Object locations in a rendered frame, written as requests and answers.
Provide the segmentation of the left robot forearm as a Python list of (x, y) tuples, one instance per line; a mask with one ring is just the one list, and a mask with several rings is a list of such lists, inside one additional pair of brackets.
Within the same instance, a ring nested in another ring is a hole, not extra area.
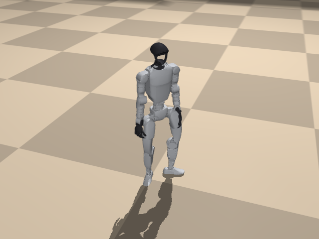
[(179, 92), (172, 93), (171, 95), (172, 95), (172, 101), (173, 101), (173, 105), (174, 105), (174, 107), (173, 107), (174, 110), (175, 110), (176, 107), (179, 107), (179, 109), (181, 109), (180, 108), (180, 98), (179, 98), (180, 94), (179, 94)]

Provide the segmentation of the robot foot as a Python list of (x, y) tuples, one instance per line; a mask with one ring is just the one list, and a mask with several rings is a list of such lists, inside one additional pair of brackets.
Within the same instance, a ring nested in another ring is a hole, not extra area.
[(144, 181), (143, 181), (143, 185), (144, 186), (149, 186), (151, 181), (152, 181), (152, 176), (153, 176), (153, 171), (151, 170), (151, 175), (150, 173), (145, 175)]
[[(172, 169), (172, 168), (171, 168)], [(183, 169), (179, 169), (176, 167), (173, 167), (173, 170), (169, 170), (168, 167), (165, 167), (163, 169), (163, 173), (164, 174), (174, 174), (174, 175), (180, 175), (180, 174), (184, 174), (184, 170)]]

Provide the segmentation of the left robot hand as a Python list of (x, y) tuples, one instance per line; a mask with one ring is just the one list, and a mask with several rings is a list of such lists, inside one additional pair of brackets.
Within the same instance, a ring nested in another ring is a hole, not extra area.
[(175, 110), (178, 112), (178, 118), (179, 118), (179, 123), (178, 123), (178, 125), (179, 125), (179, 127), (178, 128), (180, 128), (181, 127), (181, 121), (182, 121), (182, 116), (181, 116), (181, 110), (179, 109), (179, 107), (176, 107), (175, 108)]

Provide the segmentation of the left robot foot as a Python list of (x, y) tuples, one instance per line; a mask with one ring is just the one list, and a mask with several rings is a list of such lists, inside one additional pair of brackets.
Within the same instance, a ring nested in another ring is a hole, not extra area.
[[(171, 168), (172, 169), (172, 168)], [(184, 174), (184, 170), (183, 169), (179, 169), (176, 167), (173, 167), (173, 170), (169, 170), (168, 167), (165, 167), (163, 169), (163, 173), (164, 174), (174, 174), (174, 175), (180, 175), (180, 174)]]

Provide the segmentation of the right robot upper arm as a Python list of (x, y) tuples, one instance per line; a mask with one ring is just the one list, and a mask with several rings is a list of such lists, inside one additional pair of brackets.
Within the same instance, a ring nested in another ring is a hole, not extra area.
[(138, 72), (136, 75), (136, 81), (137, 81), (137, 93), (138, 97), (140, 98), (140, 105), (147, 103), (147, 96), (144, 96), (145, 90), (146, 90), (146, 82), (149, 79), (149, 71), (144, 70), (141, 72)]

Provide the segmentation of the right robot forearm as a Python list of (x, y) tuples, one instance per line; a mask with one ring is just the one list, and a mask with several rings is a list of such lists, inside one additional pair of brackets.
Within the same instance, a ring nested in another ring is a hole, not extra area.
[(144, 120), (145, 105), (140, 105), (140, 98), (139, 97), (137, 97), (136, 108), (137, 108), (136, 123), (140, 124), (141, 120)]

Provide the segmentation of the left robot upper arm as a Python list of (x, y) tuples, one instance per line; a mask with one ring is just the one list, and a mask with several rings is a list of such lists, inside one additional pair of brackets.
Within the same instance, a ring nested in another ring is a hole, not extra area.
[(178, 82), (180, 68), (174, 63), (170, 63), (169, 65), (173, 69), (171, 93), (176, 93), (176, 92), (179, 92), (179, 86), (178, 86), (177, 82)]

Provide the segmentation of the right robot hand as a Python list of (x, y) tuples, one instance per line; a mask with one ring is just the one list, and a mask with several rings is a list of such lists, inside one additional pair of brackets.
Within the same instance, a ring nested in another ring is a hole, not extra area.
[(146, 136), (146, 134), (143, 132), (143, 128), (142, 128), (143, 122), (144, 122), (144, 120), (142, 119), (141, 122), (140, 122), (140, 124), (136, 123), (136, 127), (135, 127), (135, 134), (136, 134), (138, 137), (140, 137), (140, 138), (144, 138), (144, 137), (142, 136), (142, 133), (143, 133), (144, 136)]

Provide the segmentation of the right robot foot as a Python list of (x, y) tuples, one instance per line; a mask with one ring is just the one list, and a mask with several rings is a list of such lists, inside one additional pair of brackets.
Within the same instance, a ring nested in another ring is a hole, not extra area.
[(152, 181), (152, 176), (153, 176), (153, 171), (151, 170), (151, 175), (150, 173), (145, 175), (144, 181), (143, 181), (143, 185), (144, 186), (149, 186), (151, 181)]

